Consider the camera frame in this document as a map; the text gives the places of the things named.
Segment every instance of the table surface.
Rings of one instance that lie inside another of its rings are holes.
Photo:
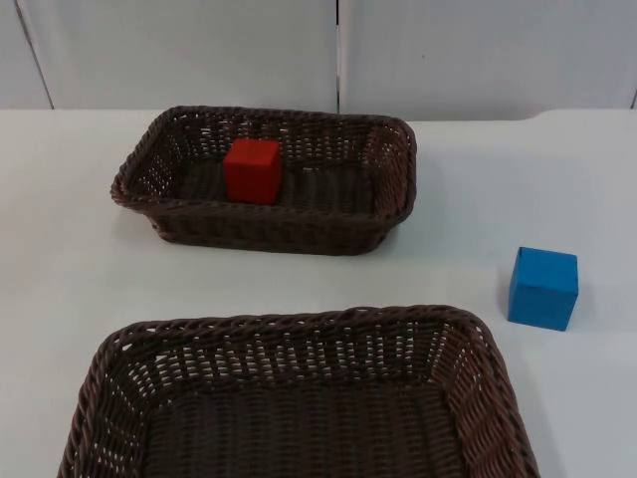
[[[491,328],[546,477],[627,477],[637,443],[637,114],[414,122],[418,197],[374,252],[178,246],[108,190],[158,112],[0,112],[0,476],[53,476],[93,353],[147,320],[450,304]],[[505,318],[519,246],[577,254],[567,332]]]

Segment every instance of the basket bottom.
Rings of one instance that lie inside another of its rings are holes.
[[[431,383],[190,392],[154,410],[143,455],[145,478],[467,476]]]
[[[228,201],[222,163],[208,160],[192,166],[179,190],[179,198]],[[284,168],[276,205],[369,214],[371,182],[361,167]]]

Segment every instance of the wicker basket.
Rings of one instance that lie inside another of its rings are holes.
[[[442,306],[110,336],[59,477],[537,477],[485,325]]]
[[[222,161],[237,137],[280,143],[274,206],[228,201]],[[359,254],[411,212],[415,158],[413,131],[400,119],[177,107],[150,126],[110,193],[171,242]]]

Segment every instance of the red cube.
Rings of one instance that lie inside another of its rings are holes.
[[[235,139],[223,160],[223,173],[231,201],[274,204],[282,179],[279,144],[266,139]]]

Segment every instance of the blue cube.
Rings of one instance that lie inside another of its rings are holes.
[[[575,300],[577,256],[521,247],[509,286],[509,321],[565,331]]]

